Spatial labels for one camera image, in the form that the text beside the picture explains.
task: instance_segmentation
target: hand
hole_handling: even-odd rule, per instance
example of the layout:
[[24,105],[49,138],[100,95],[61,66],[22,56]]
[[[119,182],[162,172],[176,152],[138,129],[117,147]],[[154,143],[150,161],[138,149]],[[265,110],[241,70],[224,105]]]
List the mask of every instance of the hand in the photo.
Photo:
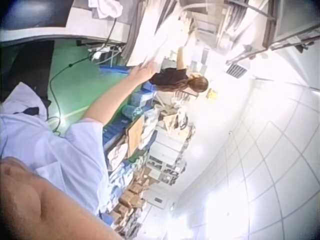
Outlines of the hand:
[[138,84],[142,84],[152,78],[156,73],[156,69],[157,64],[151,61],[143,67],[141,65],[134,67],[128,77],[131,81],[136,81]]

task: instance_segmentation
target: plastic container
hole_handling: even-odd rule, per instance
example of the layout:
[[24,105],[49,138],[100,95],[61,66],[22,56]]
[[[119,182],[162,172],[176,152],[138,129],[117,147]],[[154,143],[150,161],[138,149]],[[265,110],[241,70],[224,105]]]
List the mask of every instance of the plastic container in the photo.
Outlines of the plastic container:
[[144,113],[140,107],[128,104],[123,106],[121,112],[124,116],[131,119],[132,121],[134,121]]
[[147,101],[152,100],[155,95],[156,95],[156,92],[154,91],[141,89],[139,91],[132,93],[131,99],[130,99],[130,105],[136,106],[136,107],[144,107],[147,104]]
[[156,85],[153,85],[151,84],[149,81],[146,81],[144,84],[143,84],[143,89],[145,90],[148,90],[150,92],[155,92],[157,91],[157,88],[156,88]]

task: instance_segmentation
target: wire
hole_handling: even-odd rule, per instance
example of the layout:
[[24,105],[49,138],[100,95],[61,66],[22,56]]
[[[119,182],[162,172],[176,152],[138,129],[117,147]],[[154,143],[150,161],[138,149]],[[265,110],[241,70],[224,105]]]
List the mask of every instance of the wire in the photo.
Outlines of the wire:
[[92,55],[91,55],[91,56],[93,56],[93,55],[94,55],[95,53],[97,53],[97,52],[100,52],[100,50],[104,49],[104,47],[108,44],[109,39],[110,39],[110,36],[111,36],[112,32],[114,31],[116,22],[117,22],[117,19],[115,18],[115,19],[113,20],[113,25],[112,25],[111,30],[110,30],[110,32],[109,32],[109,36],[108,36],[107,39],[105,40],[104,44],[102,45],[102,47],[101,47],[99,50],[92,51]]
[[58,133],[58,136],[61,135],[61,132],[58,131],[58,128],[60,127],[60,124],[61,124],[61,109],[60,109],[60,106],[59,106],[59,104],[58,104],[58,100],[57,100],[57,98],[56,98],[56,95],[55,95],[55,93],[54,93],[54,91],[53,91],[53,89],[52,89],[52,81],[53,81],[56,77],[58,77],[60,74],[62,74],[65,70],[67,70],[67,69],[69,69],[69,68],[72,68],[74,65],[76,65],[76,64],[78,64],[78,63],[81,63],[81,62],[83,62],[83,61],[85,61],[85,60],[87,60],[87,59],[90,59],[95,53],[100,52],[100,50],[102,50],[102,49],[108,44],[109,39],[110,39],[110,36],[111,36],[111,34],[112,34],[112,32],[113,32],[113,30],[114,30],[114,28],[115,28],[116,22],[117,22],[117,19],[115,18],[114,21],[113,21],[113,25],[112,25],[111,31],[110,31],[110,33],[109,33],[109,36],[107,37],[107,39],[105,40],[104,44],[102,45],[102,47],[101,47],[100,49],[98,49],[98,50],[96,50],[96,51],[92,51],[91,54],[89,53],[88,56],[85,57],[85,58],[82,58],[82,59],[80,59],[80,60],[78,60],[78,61],[75,61],[74,63],[70,63],[68,66],[66,66],[66,67],[64,67],[63,69],[61,69],[56,75],[54,75],[54,76],[50,79],[50,81],[49,81],[49,89],[50,89],[50,92],[51,92],[51,94],[52,94],[52,96],[53,96],[53,99],[54,99],[54,101],[55,101],[56,107],[57,107],[57,109],[58,109],[58,116],[49,117],[49,118],[47,119],[47,121],[49,121],[50,119],[56,119],[56,118],[58,119],[58,124],[57,124],[57,126],[53,129],[53,132],[54,132],[54,133]]

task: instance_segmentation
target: package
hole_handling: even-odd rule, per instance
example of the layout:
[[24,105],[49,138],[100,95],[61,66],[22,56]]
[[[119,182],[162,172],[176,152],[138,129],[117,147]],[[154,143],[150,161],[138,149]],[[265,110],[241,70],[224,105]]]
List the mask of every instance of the package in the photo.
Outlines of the package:
[[145,202],[146,201],[144,199],[141,199],[140,196],[136,195],[130,203],[133,208],[141,209],[144,206]]
[[134,193],[134,194],[140,194],[142,192],[142,190],[144,189],[143,186],[141,186],[138,183],[134,183],[129,187],[129,191]]
[[133,192],[126,190],[119,198],[119,202],[128,208],[131,206],[130,201],[134,196],[135,194]]
[[114,224],[118,224],[118,222],[120,221],[120,218],[121,218],[121,214],[117,213],[115,211],[111,211],[109,213],[109,215],[113,218]]
[[130,209],[121,203],[119,203],[115,208],[113,209],[116,213],[119,213],[122,217],[129,214]]

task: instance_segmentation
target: white cloth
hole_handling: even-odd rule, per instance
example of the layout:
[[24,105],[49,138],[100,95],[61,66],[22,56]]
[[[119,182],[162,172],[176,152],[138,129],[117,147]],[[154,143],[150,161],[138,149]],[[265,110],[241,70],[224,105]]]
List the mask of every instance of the white cloth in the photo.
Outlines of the white cloth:
[[[29,107],[39,107],[40,115],[20,113]],[[81,121],[59,137],[52,133],[43,116],[47,116],[47,111],[40,98],[27,85],[19,83],[0,113],[2,158],[19,159],[96,215],[108,201],[103,125]]]
[[115,0],[88,0],[89,8],[96,8],[100,19],[108,16],[117,18],[122,14],[123,6]]

